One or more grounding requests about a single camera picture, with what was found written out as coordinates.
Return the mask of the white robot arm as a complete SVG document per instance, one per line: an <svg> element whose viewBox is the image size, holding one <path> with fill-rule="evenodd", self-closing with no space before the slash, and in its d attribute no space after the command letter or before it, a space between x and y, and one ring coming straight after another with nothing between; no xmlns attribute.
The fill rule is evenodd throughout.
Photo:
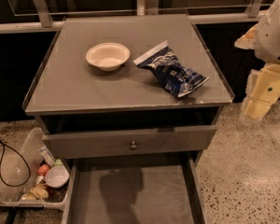
<svg viewBox="0 0 280 224"><path fill-rule="evenodd" d="M265 62L252 69L245 88L240 121L254 124L263 119L280 98L280 0L274 0L259 22L235 41L239 49L252 49Z"/></svg>

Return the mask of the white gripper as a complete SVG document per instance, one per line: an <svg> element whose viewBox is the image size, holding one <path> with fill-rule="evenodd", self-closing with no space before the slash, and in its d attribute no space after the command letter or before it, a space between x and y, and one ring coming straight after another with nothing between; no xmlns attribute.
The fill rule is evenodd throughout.
<svg viewBox="0 0 280 224"><path fill-rule="evenodd" d="M259 71L251 70L246 83L240 121L251 125L261 121L280 98L280 3L271 6L258 26L252 26L234 46L255 49L256 57L266 62Z"/></svg>

